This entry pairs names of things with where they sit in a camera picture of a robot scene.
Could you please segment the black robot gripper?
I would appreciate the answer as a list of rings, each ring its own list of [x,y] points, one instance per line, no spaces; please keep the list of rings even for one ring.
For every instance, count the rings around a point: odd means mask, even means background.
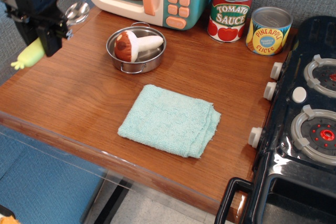
[[[1,2],[6,5],[6,12],[7,5],[10,5],[18,7],[19,10],[40,13],[52,4],[57,6],[58,0],[1,0]],[[15,25],[27,46],[39,37],[47,57],[53,56],[62,48],[61,38],[57,36],[55,31],[47,26],[38,26],[36,28],[37,23],[35,21],[30,21],[28,23],[15,22]]]

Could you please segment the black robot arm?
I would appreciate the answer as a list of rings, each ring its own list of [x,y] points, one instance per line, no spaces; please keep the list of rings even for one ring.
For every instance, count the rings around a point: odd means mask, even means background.
[[[1,0],[26,45],[37,38],[46,56],[53,56],[62,48],[62,39],[71,34],[65,13],[58,7],[59,0]]]

